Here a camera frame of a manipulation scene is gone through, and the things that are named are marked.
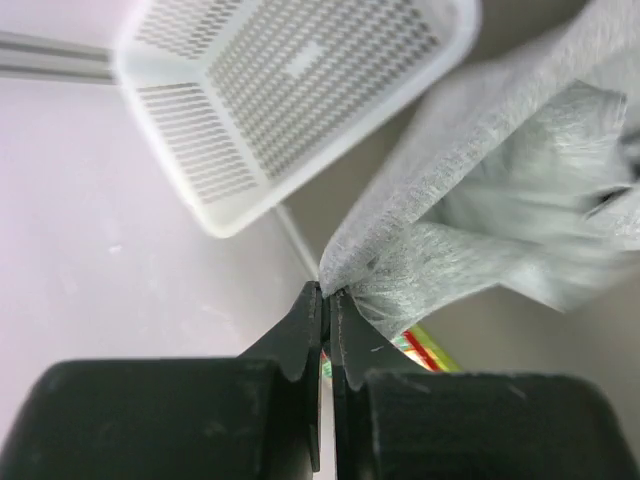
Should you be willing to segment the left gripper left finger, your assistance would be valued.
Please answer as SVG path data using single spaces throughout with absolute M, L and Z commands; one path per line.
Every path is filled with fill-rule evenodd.
M 234 471 L 320 469 L 322 295 L 307 282 L 285 316 L 238 358 Z

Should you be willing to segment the white perforated plastic basket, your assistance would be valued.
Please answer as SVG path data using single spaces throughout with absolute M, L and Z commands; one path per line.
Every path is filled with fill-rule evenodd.
M 477 1 L 144 1 L 122 94 L 200 226 L 237 234 L 460 64 Z

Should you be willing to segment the red illustrated book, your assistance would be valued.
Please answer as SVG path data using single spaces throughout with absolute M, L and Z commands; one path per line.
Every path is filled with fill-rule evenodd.
M 336 330 L 322 357 L 322 373 L 332 378 L 332 367 L 346 369 L 350 381 L 361 382 L 372 370 L 417 372 L 423 368 L 431 373 L 459 372 L 457 363 L 419 326 L 413 326 L 387 339 L 374 327 L 345 325 Z

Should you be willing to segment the grey t-shirt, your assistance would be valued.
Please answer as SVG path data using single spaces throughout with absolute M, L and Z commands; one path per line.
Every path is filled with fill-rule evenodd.
M 383 335 L 494 286 L 568 310 L 639 249 L 639 5 L 490 2 L 320 261 Z

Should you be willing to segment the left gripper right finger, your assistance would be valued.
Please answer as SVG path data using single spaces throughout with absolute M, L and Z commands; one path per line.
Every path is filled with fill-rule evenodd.
M 372 326 L 344 290 L 327 298 L 327 321 L 336 475 L 339 479 L 382 479 L 382 454 L 374 427 L 377 409 L 369 400 L 366 375 L 378 370 L 421 374 L 425 369 Z

